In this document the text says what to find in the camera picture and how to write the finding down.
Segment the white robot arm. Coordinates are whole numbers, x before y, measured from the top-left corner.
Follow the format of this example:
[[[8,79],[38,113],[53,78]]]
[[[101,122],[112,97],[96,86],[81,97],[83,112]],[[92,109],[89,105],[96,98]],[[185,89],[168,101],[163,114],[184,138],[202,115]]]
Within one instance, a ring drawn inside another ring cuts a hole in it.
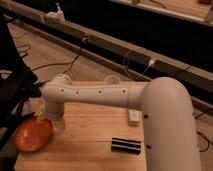
[[[50,120],[63,116],[67,102],[140,111],[147,171],[202,171],[192,100],[174,78],[72,85],[68,76],[59,74],[41,93],[46,100],[44,115]]]

